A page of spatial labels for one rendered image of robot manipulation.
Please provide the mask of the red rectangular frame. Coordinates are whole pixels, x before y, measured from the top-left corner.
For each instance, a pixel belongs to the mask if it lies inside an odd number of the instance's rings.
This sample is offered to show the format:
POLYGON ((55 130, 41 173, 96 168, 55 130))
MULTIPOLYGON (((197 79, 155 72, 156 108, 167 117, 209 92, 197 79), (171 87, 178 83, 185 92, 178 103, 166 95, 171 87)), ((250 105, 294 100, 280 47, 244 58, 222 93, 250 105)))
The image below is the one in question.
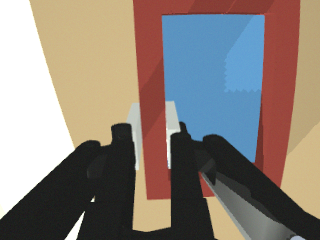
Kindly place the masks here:
POLYGON ((194 140, 217 134, 279 188, 300 0, 133 0, 147 200, 171 199, 165 101, 194 140))

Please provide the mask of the brown wooden board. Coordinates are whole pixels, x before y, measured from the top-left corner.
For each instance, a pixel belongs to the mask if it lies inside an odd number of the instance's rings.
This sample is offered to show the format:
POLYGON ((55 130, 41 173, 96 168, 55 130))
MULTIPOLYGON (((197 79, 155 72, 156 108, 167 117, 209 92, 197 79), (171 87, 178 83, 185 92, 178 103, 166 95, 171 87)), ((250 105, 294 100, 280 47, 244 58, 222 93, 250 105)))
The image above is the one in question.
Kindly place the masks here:
MULTIPOLYGON (((280 189, 320 219, 320 0, 300 0, 296 87, 280 189)), ((29 0, 74 149, 111 144, 111 126, 139 103, 133 0, 29 0)), ((245 240, 216 197, 207 198, 214 237, 245 240)), ((147 200, 143 145, 133 230, 171 227, 171 199, 147 200)))

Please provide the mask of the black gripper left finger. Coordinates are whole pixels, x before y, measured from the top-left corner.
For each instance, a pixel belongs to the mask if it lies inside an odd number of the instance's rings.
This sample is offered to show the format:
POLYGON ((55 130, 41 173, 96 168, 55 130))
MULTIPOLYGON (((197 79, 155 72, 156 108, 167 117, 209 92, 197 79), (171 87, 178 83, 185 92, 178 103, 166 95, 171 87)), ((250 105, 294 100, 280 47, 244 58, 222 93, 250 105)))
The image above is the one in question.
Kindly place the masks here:
POLYGON ((65 240, 83 213, 76 240, 121 240, 122 228, 133 230, 139 103, 111 133, 111 145, 81 143, 17 202, 0 219, 0 240, 65 240))

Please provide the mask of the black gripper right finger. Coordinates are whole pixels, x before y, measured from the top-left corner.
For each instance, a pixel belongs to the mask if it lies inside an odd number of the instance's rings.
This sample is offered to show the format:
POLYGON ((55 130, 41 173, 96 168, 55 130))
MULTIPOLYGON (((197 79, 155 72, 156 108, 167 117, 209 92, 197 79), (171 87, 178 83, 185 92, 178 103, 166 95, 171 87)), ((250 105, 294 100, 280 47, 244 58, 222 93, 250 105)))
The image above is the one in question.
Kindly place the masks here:
POLYGON ((178 121, 174 101, 165 105, 171 240, 215 240, 198 171, 245 240, 320 240, 320 219, 305 212, 222 136, 191 139, 186 124, 178 121))

